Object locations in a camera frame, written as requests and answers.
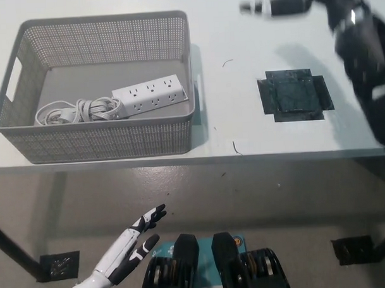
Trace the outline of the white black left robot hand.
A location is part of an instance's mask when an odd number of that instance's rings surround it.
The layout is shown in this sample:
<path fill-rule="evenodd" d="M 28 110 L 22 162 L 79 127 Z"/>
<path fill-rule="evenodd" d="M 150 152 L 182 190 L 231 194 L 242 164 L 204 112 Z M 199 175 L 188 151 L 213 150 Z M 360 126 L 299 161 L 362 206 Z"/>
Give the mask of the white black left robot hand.
<path fill-rule="evenodd" d="M 155 228 L 157 222 L 166 215 L 165 207 L 162 204 L 152 208 L 125 229 L 96 264 L 95 271 L 107 278 L 112 285 L 118 285 L 126 279 L 159 242 L 160 236 L 153 234 L 136 247 L 140 235 Z"/>

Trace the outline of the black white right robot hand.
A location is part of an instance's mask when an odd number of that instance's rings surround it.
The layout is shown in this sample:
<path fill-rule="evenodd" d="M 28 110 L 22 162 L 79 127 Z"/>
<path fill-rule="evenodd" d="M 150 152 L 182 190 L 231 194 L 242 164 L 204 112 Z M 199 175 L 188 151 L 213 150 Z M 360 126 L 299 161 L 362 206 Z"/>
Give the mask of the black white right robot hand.
<path fill-rule="evenodd" d="M 325 7 L 329 28 L 334 31 L 350 11 L 362 3 L 362 0 L 253 0 L 242 1 L 239 11 L 248 15 L 270 18 L 284 17 L 305 14 L 313 3 L 319 3 Z"/>

